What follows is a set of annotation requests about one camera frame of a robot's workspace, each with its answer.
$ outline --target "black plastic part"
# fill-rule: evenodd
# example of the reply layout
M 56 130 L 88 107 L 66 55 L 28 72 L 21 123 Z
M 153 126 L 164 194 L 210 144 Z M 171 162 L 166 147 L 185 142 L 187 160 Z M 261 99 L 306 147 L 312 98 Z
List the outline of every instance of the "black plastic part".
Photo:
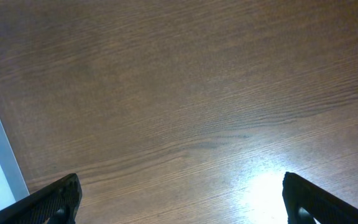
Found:
M 0 211 L 0 223 L 73 224 L 82 190 L 76 174 L 44 187 Z
M 289 224 L 358 223 L 358 209 L 312 184 L 297 174 L 287 172 L 283 198 Z

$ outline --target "table surface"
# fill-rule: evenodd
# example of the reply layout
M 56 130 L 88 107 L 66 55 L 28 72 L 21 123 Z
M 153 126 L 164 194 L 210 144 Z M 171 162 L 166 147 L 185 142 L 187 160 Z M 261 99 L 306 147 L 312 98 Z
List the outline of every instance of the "table surface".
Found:
M 285 223 L 285 171 L 358 207 L 358 1 L 0 1 L 0 117 L 78 223 Z

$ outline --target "wooden table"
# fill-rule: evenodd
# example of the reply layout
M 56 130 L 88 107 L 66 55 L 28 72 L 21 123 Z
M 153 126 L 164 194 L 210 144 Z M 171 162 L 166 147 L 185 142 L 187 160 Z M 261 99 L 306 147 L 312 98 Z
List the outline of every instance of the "wooden table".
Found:
M 0 1 L 0 116 L 78 223 L 286 223 L 286 170 L 358 207 L 358 1 Z

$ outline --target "brown wooden surface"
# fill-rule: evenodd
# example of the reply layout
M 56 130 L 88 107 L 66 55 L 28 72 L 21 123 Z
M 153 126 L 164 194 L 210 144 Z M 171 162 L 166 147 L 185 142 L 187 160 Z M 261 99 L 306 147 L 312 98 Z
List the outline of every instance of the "brown wooden surface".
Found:
M 0 116 L 78 223 L 285 223 L 286 170 L 358 207 L 358 1 L 0 1 Z

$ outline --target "wood grain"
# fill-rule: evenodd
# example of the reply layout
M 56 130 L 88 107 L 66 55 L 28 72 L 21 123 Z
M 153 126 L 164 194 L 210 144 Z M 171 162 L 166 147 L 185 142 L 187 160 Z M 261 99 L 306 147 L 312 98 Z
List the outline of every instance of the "wood grain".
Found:
M 358 207 L 358 1 L 0 1 L 0 116 L 78 223 L 286 223 L 285 171 Z

